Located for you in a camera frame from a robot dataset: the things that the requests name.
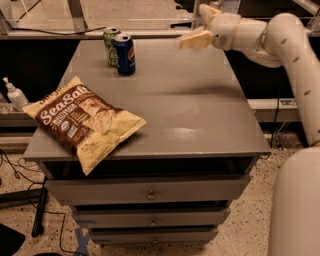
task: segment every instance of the soda can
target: soda can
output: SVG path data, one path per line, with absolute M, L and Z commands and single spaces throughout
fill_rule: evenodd
M 110 66 L 117 67 L 117 53 L 114 49 L 114 37 L 120 34 L 120 30 L 115 27 L 108 27 L 103 32 L 104 45 L 106 47 L 107 59 Z
M 136 71 L 133 40 L 130 35 L 118 34 L 114 37 L 114 48 L 118 57 L 118 73 L 131 75 Z

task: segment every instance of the blue soda can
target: blue soda can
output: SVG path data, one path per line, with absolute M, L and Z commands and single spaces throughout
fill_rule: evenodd
M 118 57 L 118 73 L 131 75 L 136 71 L 133 40 L 130 35 L 118 34 L 114 37 L 114 48 Z

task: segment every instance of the green can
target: green can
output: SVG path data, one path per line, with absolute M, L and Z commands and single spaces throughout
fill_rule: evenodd
M 115 27 L 108 27 L 103 32 L 103 40 L 106 47 L 107 59 L 110 66 L 118 66 L 117 52 L 114 48 L 114 37 L 121 31 Z

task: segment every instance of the cabinet top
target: cabinet top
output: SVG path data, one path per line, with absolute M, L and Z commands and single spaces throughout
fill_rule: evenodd
M 107 158 L 261 155 L 268 143 L 224 55 L 179 50 L 175 39 L 134 40 L 136 72 L 121 76 L 107 64 L 102 40 L 81 41 L 61 84 L 78 76 L 115 107 L 147 122 Z M 24 154 L 32 160 L 76 158 L 42 128 Z

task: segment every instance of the drawer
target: drawer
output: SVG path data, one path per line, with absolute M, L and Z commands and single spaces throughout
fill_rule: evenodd
M 49 180 L 48 191 L 68 205 L 181 202 L 237 199 L 249 175 L 223 179 L 214 177 Z
M 170 209 L 155 206 L 151 209 L 121 209 L 76 211 L 73 218 L 82 227 L 156 227 L 186 225 L 219 225 L 230 214 L 229 208 L 199 207 Z
M 162 243 L 162 242 L 197 242 L 210 241 L 218 234 L 212 227 L 193 227 L 163 230 L 109 230 L 89 231 L 90 238 L 99 244 L 130 244 L 130 243 Z

